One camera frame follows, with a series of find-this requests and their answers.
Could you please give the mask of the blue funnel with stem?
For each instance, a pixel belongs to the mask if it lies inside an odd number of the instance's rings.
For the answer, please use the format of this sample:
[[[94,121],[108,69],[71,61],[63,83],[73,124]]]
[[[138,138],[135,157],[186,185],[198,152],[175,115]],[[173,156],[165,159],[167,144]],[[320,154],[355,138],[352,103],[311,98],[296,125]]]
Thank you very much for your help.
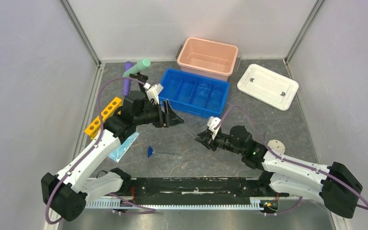
[[[148,151],[147,151],[147,157],[150,158],[153,155],[157,155],[157,156],[173,156],[173,157],[182,157],[182,154],[178,154],[178,153],[174,153],[174,152],[167,152],[167,151],[158,151],[158,150],[154,150],[152,148],[152,146],[148,147]]]

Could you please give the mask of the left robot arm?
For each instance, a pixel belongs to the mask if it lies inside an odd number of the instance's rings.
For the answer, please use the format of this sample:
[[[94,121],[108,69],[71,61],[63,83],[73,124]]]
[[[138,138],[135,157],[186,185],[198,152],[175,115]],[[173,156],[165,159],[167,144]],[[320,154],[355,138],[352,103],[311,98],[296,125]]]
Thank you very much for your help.
[[[110,117],[99,121],[99,133],[77,158],[56,174],[48,172],[42,177],[46,212],[53,210],[60,219],[73,221],[91,201],[112,192],[128,194],[131,182],[115,172],[109,172],[103,179],[91,182],[87,179],[111,152],[135,133],[137,126],[152,124],[156,128],[167,128],[183,123],[167,99],[159,104],[144,92],[130,91]]]

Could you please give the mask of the yellow test tube rack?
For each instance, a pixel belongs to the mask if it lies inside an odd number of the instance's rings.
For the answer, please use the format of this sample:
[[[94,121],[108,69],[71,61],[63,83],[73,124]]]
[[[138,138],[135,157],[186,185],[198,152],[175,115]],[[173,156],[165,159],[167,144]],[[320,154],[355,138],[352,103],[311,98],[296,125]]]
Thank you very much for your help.
[[[103,123],[108,119],[110,116],[113,115],[115,110],[122,106],[122,99],[119,97],[115,97],[106,108],[104,108],[101,112],[102,121]],[[100,118],[97,116],[84,130],[84,133],[93,140],[96,135],[100,131]]]

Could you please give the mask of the clear glass test tube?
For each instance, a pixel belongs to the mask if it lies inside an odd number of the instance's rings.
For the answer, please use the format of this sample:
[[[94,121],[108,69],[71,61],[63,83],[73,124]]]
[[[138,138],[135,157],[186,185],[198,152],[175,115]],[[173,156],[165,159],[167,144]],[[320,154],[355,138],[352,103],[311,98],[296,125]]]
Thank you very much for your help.
[[[197,137],[197,131],[194,130],[190,125],[188,125],[187,123],[185,124],[181,124],[180,127],[187,132],[189,135],[191,135],[193,138]]]

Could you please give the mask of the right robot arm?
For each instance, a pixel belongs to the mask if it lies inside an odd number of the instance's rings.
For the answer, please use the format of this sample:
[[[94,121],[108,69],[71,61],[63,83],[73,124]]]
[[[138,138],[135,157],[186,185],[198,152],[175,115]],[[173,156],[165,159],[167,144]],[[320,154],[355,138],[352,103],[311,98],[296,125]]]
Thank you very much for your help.
[[[331,166],[315,164],[270,151],[253,140],[244,126],[232,127],[229,134],[208,128],[198,137],[197,141],[209,150],[220,148],[239,154],[247,167],[261,170],[257,188],[265,196],[276,192],[312,199],[347,219],[353,217],[358,207],[357,194],[362,192],[363,186],[339,162]]]

